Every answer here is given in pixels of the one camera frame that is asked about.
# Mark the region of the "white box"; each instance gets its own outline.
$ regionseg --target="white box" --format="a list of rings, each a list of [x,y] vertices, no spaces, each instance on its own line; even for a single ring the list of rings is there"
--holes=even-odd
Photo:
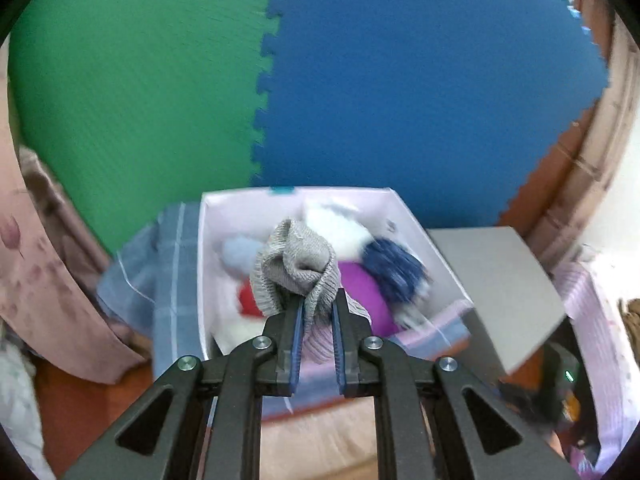
[[[238,282],[220,261],[222,241],[244,234],[266,241],[285,218],[302,218],[306,201],[343,203],[375,237],[409,247],[433,280],[424,314],[431,318],[456,301],[469,301],[427,233],[392,189],[343,187],[252,188],[205,193],[198,234],[198,323],[205,359],[210,358],[213,327],[238,315]]]

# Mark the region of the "pink striped cloth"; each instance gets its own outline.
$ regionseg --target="pink striped cloth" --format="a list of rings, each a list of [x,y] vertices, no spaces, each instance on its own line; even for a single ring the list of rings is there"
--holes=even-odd
[[[640,371],[617,307],[607,301],[594,270],[587,264],[562,264],[554,285],[589,378],[601,446],[594,469],[604,473],[640,420]]]

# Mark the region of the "light blue fabric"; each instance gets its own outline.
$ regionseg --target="light blue fabric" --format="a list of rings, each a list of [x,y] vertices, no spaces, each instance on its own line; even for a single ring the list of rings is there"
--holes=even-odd
[[[198,328],[200,203],[176,203],[115,255],[97,287],[98,302],[154,341],[158,378],[185,354],[203,358]]]
[[[264,243],[247,236],[238,235],[227,238],[222,243],[222,263],[227,270],[248,278],[254,270],[255,259]]]

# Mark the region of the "green foam mat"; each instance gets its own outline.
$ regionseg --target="green foam mat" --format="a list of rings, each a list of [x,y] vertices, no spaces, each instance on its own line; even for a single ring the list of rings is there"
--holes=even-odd
[[[248,186],[268,0],[33,0],[12,30],[25,142],[117,250],[171,202]]]

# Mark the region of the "white plush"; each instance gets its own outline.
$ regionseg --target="white plush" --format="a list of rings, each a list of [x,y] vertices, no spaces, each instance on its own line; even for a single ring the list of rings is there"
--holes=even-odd
[[[330,206],[307,203],[304,221],[332,245],[339,262],[359,262],[362,250],[373,240],[366,227]]]
[[[213,333],[213,337],[223,355],[228,355],[239,344],[261,335],[266,321],[263,317],[238,316],[229,319]]]
[[[36,370],[15,345],[2,339],[1,332],[0,319],[0,423],[37,478],[55,480],[42,452],[42,425],[31,380]]]

